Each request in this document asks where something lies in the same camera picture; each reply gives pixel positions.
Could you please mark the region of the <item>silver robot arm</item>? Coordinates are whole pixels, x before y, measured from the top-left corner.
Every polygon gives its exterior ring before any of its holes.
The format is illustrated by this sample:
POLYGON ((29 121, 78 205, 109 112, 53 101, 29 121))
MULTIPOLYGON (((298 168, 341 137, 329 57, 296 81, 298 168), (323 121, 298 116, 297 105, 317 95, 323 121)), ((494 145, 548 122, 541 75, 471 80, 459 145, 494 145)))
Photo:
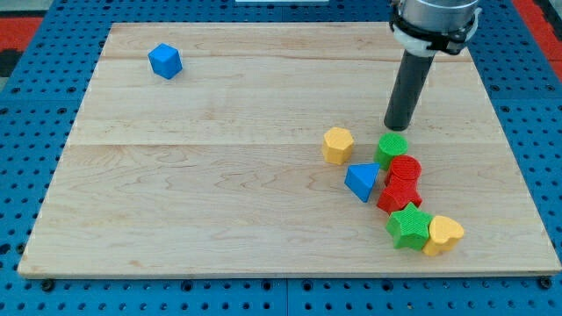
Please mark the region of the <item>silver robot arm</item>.
POLYGON ((449 32, 467 25, 478 3, 478 0, 400 0, 399 14, 423 30, 449 32))

